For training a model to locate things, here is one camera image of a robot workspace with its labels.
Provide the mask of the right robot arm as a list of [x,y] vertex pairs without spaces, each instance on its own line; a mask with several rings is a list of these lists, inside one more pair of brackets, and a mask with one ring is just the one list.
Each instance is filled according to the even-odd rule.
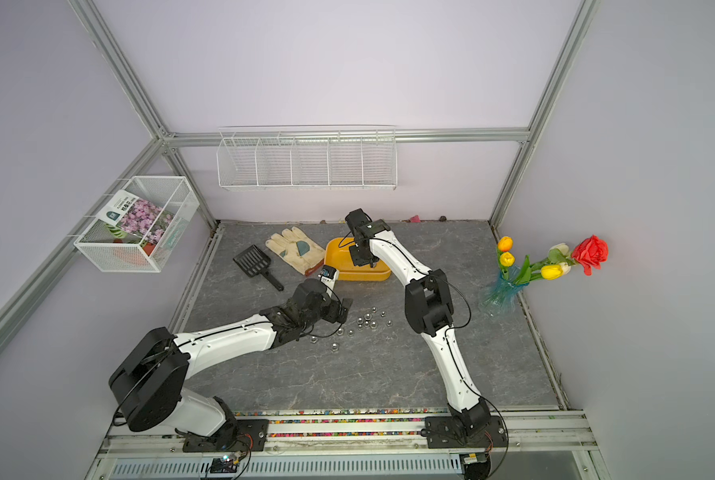
[[443,270],[433,270],[401,245],[389,224],[357,209],[345,216],[352,235],[349,253],[356,266],[382,261],[405,288],[405,318],[429,346],[443,378],[447,406],[464,438],[487,436],[495,426],[491,402],[477,390],[455,336],[451,284]]

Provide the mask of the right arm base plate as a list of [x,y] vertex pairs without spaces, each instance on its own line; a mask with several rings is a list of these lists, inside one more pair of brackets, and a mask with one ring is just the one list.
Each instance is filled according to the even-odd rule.
[[425,438],[429,449],[493,448],[507,447],[507,428],[503,420],[491,417],[479,426],[465,426],[453,416],[431,416],[423,420],[419,434]]

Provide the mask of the yellow plastic storage box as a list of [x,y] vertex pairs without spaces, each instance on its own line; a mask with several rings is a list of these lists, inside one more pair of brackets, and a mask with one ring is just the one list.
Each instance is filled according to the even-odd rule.
[[338,281],[351,282],[381,282],[389,279],[393,272],[383,261],[379,261],[375,267],[370,265],[355,266],[352,262],[349,247],[346,244],[340,246],[341,240],[334,238],[330,240],[325,248],[324,264],[334,267],[338,271]]

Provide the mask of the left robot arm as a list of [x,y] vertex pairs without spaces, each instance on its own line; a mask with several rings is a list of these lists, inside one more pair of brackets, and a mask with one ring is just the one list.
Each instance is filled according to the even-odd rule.
[[234,358],[273,350],[309,334],[320,320],[340,327],[353,304],[340,298],[326,279],[297,286],[287,302],[249,318],[197,332],[150,330],[109,378],[115,415],[132,432],[160,424],[209,437],[233,422],[220,399],[189,391],[185,381]]

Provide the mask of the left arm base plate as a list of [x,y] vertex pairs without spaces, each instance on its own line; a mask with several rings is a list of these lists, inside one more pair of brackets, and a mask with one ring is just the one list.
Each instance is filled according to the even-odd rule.
[[186,434],[185,453],[259,452],[264,449],[269,422],[266,419],[230,420],[211,436]]

